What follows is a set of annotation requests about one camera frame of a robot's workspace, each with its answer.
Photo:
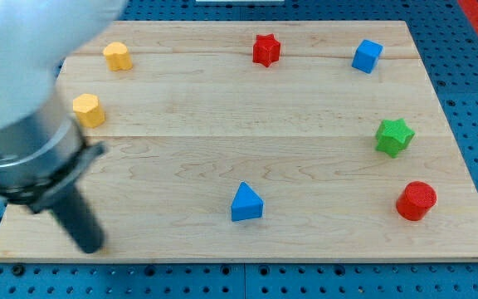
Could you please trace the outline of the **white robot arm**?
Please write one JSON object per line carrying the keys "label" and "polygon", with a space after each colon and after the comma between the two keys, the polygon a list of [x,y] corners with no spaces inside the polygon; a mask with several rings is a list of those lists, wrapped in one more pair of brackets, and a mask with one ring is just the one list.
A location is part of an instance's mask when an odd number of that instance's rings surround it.
{"label": "white robot arm", "polygon": [[125,0],[0,1],[0,196],[49,210],[82,252],[102,227],[76,181],[104,153],[87,142],[55,87],[55,66],[103,32]]}

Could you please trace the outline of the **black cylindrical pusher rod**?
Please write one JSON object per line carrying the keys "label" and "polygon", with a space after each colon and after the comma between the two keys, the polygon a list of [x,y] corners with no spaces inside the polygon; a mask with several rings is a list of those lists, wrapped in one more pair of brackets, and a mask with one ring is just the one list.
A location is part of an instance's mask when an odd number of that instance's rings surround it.
{"label": "black cylindrical pusher rod", "polygon": [[82,252],[93,253],[102,248],[105,233],[74,184],[61,192],[51,211]]}

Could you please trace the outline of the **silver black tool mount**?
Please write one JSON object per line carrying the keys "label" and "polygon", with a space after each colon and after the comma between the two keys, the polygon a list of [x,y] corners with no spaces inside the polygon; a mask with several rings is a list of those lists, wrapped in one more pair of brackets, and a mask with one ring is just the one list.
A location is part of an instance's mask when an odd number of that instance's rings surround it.
{"label": "silver black tool mount", "polygon": [[57,92],[23,117],[0,127],[0,196],[33,213],[80,197],[76,182],[105,152],[89,144]]}

